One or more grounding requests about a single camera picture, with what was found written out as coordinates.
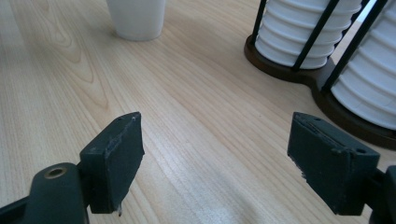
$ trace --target white cup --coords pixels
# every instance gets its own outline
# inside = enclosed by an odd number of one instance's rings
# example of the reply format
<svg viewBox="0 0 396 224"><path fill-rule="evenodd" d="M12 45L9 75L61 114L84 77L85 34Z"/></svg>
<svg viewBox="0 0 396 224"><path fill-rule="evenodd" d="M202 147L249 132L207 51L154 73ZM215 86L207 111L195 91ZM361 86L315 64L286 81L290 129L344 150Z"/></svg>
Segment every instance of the white cup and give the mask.
<svg viewBox="0 0 396 224"><path fill-rule="evenodd" d="M268 1L256 39L257 51L275 63L294 65L328 3L329 0ZM341 40L350 18L360 8L361 0L341 0L337 4L301 68L317 69L326 64L334 44Z"/></svg>
<svg viewBox="0 0 396 224"><path fill-rule="evenodd" d="M158 37L163 29L166 0L107 0L117 35L133 41Z"/></svg>
<svg viewBox="0 0 396 224"><path fill-rule="evenodd" d="M396 1L388 1L332 86L344 107L396 130Z"/></svg>

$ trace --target cup holder stand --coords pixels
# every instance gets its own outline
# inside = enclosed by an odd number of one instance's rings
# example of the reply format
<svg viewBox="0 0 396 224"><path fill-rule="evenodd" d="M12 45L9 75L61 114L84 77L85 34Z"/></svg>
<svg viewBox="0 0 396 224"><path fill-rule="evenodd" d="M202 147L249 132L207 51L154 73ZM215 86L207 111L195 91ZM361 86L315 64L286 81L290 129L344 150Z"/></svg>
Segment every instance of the cup holder stand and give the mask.
<svg viewBox="0 0 396 224"><path fill-rule="evenodd" d="M334 123L360 139L391 150L396 150L396 131L375 125L355 115L332 95L331 91L322 91L321 86L325 77L335 67L332 58L319 69L300 69L293 71L290 67L283 66L263 57L251 41L252 35L247 38L244 52L247 59L265 74L278 79L304 84L311 89L315 103L320 110Z"/></svg>

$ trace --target wood grain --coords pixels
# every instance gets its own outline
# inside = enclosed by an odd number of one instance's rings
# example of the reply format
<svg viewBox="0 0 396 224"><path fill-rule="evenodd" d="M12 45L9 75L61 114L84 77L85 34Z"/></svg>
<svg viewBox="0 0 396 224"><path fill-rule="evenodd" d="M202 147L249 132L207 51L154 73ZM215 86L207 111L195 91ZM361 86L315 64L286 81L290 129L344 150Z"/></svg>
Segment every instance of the wood grain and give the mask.
<svg viewBox="0 0 396 224"><path fill-rule="evenodd" d="M168 0L162 35L130 42L103 0L1 0L0 206L140 111L147 154L123 215L91 223L367 223L368 208L335 216L288 158L292 113L327 118L245 58L258 5ZM372 147L381 169L396 163Z"/></svg>

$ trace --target white ceramic cup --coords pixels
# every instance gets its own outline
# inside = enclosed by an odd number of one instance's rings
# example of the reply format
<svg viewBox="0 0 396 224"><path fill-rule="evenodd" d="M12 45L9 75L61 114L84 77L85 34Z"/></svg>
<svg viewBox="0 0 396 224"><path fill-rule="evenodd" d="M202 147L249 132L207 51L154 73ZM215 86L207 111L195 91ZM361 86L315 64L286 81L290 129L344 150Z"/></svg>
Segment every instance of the white ceramic cup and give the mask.
<svg viewBox="0 0 396 224"><path fill-rule="evenodd" d="M396 130L396 1L388 1L332 86L344 107Z"/></svg>
<svg viewBox="0 0 396 224"><path fill-rule="evenodd" d="M158 37L163 29L166 0L107 0L117 35L133 41Z"/></svg>

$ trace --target wooden table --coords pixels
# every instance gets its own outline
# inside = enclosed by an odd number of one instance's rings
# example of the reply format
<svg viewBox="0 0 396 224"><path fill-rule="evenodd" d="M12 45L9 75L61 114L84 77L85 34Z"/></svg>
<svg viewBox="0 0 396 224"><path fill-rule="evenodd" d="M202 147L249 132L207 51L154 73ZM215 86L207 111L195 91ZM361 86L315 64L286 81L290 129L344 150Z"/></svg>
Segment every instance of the wooden table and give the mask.
<svg viewBox="0 0 396 224"><path fill-rule="evenodd" d="M104 0L0 0L0 206L115 117L143 116L146 155L123 215L91 223L367 223L335 216L287 156L291 115L328 120L310 90L243 47L258 0L169 0L162 35L115 35ZM380 169L396 163L382 154Z"/></svg>

